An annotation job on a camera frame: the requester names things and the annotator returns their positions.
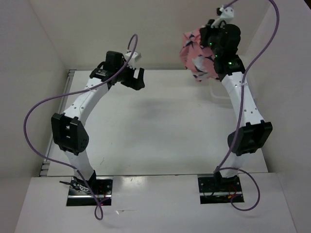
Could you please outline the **pink shark print shorts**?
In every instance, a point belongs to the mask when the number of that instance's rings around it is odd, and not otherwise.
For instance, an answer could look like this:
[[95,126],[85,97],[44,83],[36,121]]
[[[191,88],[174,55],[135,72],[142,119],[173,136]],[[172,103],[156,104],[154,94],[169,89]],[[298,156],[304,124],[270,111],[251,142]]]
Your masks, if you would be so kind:
[[196,81],[214,79],[219,81],[214,70],[214,53],[209,47],[201,46],[200,29],[186,32],[182,36],[182,48],[179,57],[185,69],[190,70]]

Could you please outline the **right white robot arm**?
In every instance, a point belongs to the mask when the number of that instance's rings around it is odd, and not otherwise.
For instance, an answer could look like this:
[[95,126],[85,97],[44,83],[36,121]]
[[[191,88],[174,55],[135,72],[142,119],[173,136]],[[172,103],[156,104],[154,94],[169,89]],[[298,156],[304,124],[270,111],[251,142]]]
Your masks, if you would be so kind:
[[224,191],[236,180],[247,156],[263,147],[273,126],[259,113],[249,89],[247,70],[237,54],[241,40],[239,27],[225,23],[224,20],[217,25],[215,22],[211,19],[200,29],[200,44],[212,50],[214,69],[229,95],[237,117],[236,129],[227,137],[229,151],[213,174],[214,187]]

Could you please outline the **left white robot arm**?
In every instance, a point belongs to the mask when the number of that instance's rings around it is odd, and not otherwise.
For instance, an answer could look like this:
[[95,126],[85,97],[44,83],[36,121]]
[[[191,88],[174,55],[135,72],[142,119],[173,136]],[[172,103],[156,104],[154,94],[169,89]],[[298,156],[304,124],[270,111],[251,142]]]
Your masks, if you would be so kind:
[[136,63],[141,59],[139,52],[128,51],[122,54],[108,51],[90,74],[84,92],[62,113],[51,118],[53,141],[67,156],[74,167],[73,180],[69,185],[75,190],[91,194],[97,188],[96,172],[90,165],[86,148],[89,136],[85,124],[99,100],[116,83],[140,90],[145,87],[144,69],[140,68],[135,77]]

